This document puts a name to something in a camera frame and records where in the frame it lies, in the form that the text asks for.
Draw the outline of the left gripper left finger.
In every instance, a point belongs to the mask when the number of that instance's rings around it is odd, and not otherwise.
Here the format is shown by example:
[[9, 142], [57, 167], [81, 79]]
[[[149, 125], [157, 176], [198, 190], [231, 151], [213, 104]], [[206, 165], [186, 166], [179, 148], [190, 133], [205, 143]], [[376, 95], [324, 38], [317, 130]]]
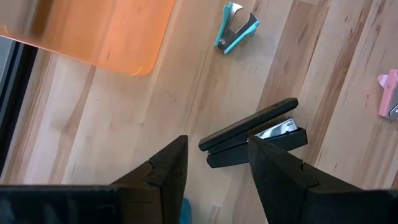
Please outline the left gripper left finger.
[[109, 185], [2, 185], [1, 223], [178, 223], [187, 164], [181, 135]]

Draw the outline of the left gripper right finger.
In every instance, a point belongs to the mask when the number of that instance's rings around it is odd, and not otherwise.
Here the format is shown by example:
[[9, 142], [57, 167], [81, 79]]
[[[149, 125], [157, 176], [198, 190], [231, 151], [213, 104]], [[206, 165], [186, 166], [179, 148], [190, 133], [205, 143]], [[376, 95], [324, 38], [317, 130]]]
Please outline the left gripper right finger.
[[396, 190], [363, 190], [258, 137], [248, 156], [269, 223], [397, 223]]

